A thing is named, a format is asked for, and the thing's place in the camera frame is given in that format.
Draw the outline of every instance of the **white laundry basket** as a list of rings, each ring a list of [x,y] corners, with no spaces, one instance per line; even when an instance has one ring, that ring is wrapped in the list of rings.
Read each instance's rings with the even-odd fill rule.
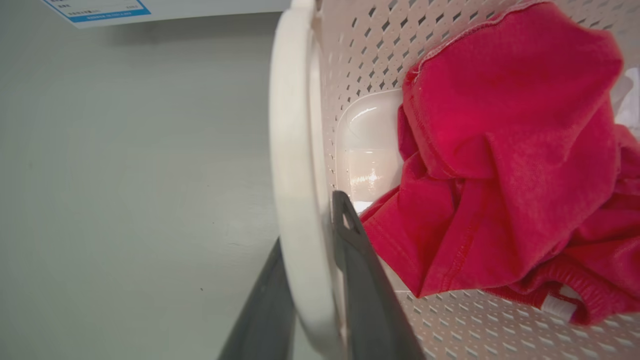
[[[426,51],[518,0],[293,0],[280,19],[269,95],[271,161],[293,300],[314,347],[339,357],[342,278],[330,194],[357,210],[399,183],[397,107],[406,71]],[[640,63],[640,0],[557,0],[582,26],[612,31]],[[637,358],[640,316],[574,327],[479,290],[415,299],[390,280],[427,357]]]

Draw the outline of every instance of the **white plastic container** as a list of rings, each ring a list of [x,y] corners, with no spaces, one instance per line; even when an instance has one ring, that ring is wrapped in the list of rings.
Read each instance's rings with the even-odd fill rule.
[[[341,274],[333,261],[330,194],[356,210],[399,184],[397,107],[406,71],[426,51],[517,0],[293,0],[273,48],[269,127],[282,252],[313,346],[339,357]],[[640,0],[557,0],[583,26],[607,29],[640,63]],[[640,316],[574,327],[482,291],[415,299],[388,269],[428,357],[634,358]]]

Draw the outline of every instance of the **gray wall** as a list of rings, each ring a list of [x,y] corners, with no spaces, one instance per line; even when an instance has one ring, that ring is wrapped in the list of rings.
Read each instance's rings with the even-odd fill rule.
[[[278,235],[278,17],[0,3],[1,359],[217,356]]]

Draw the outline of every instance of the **clothing tag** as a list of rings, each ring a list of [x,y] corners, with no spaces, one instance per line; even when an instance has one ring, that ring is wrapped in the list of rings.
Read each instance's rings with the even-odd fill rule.
[[[540,310],[556,315],[560,319],[569,322],[577,308],[578,307],[575,304],[547,295],[547,297],[545,297],[545,301],[543,301],[542,306],[540,307]]]

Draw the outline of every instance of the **label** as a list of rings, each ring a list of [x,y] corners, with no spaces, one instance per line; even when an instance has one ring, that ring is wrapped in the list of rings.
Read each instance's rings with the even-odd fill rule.
[[[150,15],[140,0],[44,0],[71,22]]]

